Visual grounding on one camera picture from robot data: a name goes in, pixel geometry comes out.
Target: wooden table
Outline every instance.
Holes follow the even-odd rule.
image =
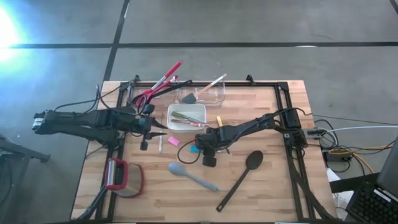
[[[311,112],[310,104],[301,80],[287,81],[293,107],[299,107],[307,113]],[[120,82],[105,82],[102,94],[119,86]],[[104,97],[110,106],[116,105],[118,92]],[[167,102],[174,96],[151,101],[156,105],[153,116],[157,121],[167,125]],[[226,98],[221,107],[206,107],[207,120],[211,127],[217,127],[216,117],[221,116],[223,124],[237,125],[247,120],[273,113],[277,110],[275,92],[269,87],[227,87]],[[303,128],[314,127],[313,118],[304,116],[300,120]],[[286,153],[282,134],[274,130],[264,130],[241,138],[229,149],[231,155],[216,155],[217,166],[205,167],[201,159],[192,165],[184,165],[190,173],[212,182],[218,186],[219,192],[212,192],[185,177],[177,177],[168,171],[170,162],[177,162],[178,148],[167,141],[169,136],[180,140],[180,146],[194,138],[194,134],[174,134],[165,131],[162,153],[159,153],[159,138],[149,141],[147,151],[140,151],[141,138],[127,135],[123,159],[127,162],[140,164],[144,169],[144,193],[136,198],[116,200],[114,210],[115,222],[272,222],[296,221],[292,187],[289,179]],[[315,140],[308,143],[318,144]],[[88,153],[100,145],[91,142]],[[245,169],[246,157],[254,150],[264,153],[261,166],[250,171],[232,199],[219,213],[216,206],[228,193],[235,181]],[[186,159],[195,155],[184,152]],[[72,211],[72,218],[83,213],[100,189],[104,171],[106,150],[98,151],[84,163],[80,184]],[[336,216],[335,204],[326,169],[319,147],[310,146],[305,149],[305,165],[310,188],[328,212]],[[301,192],[300,198],[305,210],[305,200]],[[108,211],[105,201],[103,215]]]

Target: light blue spoon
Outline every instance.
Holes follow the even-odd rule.
[[[214,191],[214,192],[217,192],[217,191],[218,191],[218,187],[217,187],[216,185],[211,184],[211,183],[209,183],[209,182],[207,182],[207,181],[205,181],[205,180],[199,179],[198,177],[195,177],[195,176],[189,174],[189,173],[184,169],[184,167],[183,167],[181,164],[179,164],[179,163],[171,162],[171,163],[169,164],[169,171],[170,171],[172,174],[174,174],[174,175],[184,175],[184,176],[187,176],[187,177],[191,178],[192,180],[196,181],[197,183],[201,184],[202,186],[204,186],[204,187],[206,187],[206,188],[208,188],[208,189],[210,189],[210,190],[212,190],[212,191]]]

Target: pink sticky note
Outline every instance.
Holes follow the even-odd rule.
[[[169,143],[173,144],[174,146],[178,146],[178,144],[180,144],[180,141],[177,140],[175,137],[169,137],[168,141],[169,141]]]

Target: plastic spoon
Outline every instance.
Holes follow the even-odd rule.
[[[222,209],[225,207],[225,205],[228,203],[232,195],[235,193],[236,189],[238,189],[239,185],[241,184],[242,180],[244,177],[248,174],[250,170],[255,170],[257,169],[263,159],[263,155],[261,151],[254,151],[250,153],[248,158],[246,159],[246,170],[243,172],[242,176],[239,178],[238,181],[236,181],[235,185],[232,187],[232,189],[228,192],[228,194],[225,196],[223,201],[217,206],[217,211],[222,211]]]
[[[218,187],[217,187],[216,185],[211,184],[211,183],[209,183],[209,182],[206,182],[205,180],[199,179],[198,177],[195,177],[195,176],[189,174],[189,173],[184,169],[184,167],[183,167],[181,164],[179,164],[179,163],[171,162],[171,163],[169,164],[169,171],[170,171],[172,174],[174,174],[174,175],[184,175],[184,176],[187,176],[187,177],[191,178],[192,180],[196,181],[197,183],[201,184],[202,186],[204,186],[204,187],[206,187],[206,188],[208,188],[208,189],[210,189],[210,190],[212,190],[212,191],[214,191],[214,192],[217,192],[217,191],[218,191]]]

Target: concrete floor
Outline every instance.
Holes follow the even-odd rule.
[[[0,1],[18,43],[111,43],[122,0]],[[387,0],[355,1],[132,1],[121,42],[336,42],[397,41],[398,15]],[[0,61],[0,133],[31,149],[50,153],[46,164],[30,163],[14,223],[69,219],[87,141],[31,131],[34,113],[88,100],[101,83],[110,49],[7,50]],[[396,47],[119,49],[111,80],[158,79],[178,60],[178,75],[209,80],[228,73],[263,80],[305,80],[315,114],[397,122]],[[65,108],[81,111],[89,105]],[[335,128],[369,123],[329,119]],[[341,131],[347,146],[378,146],[394,129]],[[387,151],[365,159],[381,170]],[[343,164],[331,164],[341,169]],[[359,165],[342,178],[361,175]]]

